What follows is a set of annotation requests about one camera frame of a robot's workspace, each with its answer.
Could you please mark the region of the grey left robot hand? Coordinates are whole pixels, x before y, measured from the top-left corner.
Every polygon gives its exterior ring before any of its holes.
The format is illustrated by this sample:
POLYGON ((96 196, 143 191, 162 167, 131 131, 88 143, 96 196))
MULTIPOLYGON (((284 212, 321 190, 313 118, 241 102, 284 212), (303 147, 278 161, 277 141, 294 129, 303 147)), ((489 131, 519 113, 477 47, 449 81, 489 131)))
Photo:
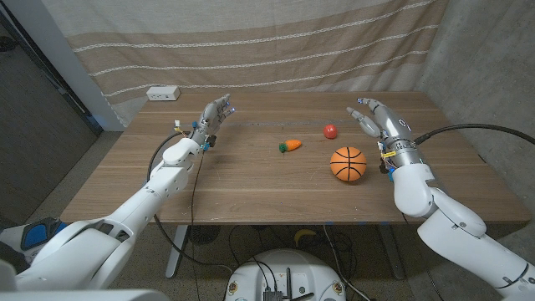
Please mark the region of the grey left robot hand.
POLYGON ((230 94, 224 94, 221 98, 208 103, 196 122, 196 127, 189 134, 189 138, 204 150, 215 145, 216 133, 222 122, 235 112, 235 109, 230 106, 230 98, 230 94))

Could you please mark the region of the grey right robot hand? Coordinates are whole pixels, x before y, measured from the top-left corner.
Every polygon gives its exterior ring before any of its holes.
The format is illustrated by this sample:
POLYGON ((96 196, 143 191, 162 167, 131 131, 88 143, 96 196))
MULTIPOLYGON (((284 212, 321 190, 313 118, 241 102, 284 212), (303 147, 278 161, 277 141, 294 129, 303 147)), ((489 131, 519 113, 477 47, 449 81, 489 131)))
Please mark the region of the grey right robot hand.
POLYGON ((379 140, 382 145, 381 156, 390 165, 399 168, 410 164, 425 163, 423 155, 414 142, 409 124, 400 115, 377 99, 358 98, 357 102, 368 106, 372 117, 352 107, 347 107, 347 112, 359 123, 366 135, 379 140))

